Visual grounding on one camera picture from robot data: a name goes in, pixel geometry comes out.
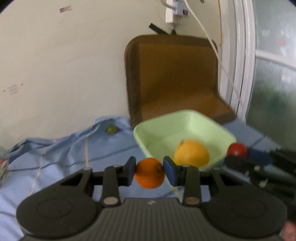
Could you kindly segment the person right hand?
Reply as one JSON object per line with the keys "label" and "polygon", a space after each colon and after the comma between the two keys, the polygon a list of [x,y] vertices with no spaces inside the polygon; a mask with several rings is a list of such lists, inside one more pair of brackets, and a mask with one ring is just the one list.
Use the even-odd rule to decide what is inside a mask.
{"label": "person right hand", "polygon": [[296,241],[296,225],[287,221],[281,231],[281,238],[284,241]]}

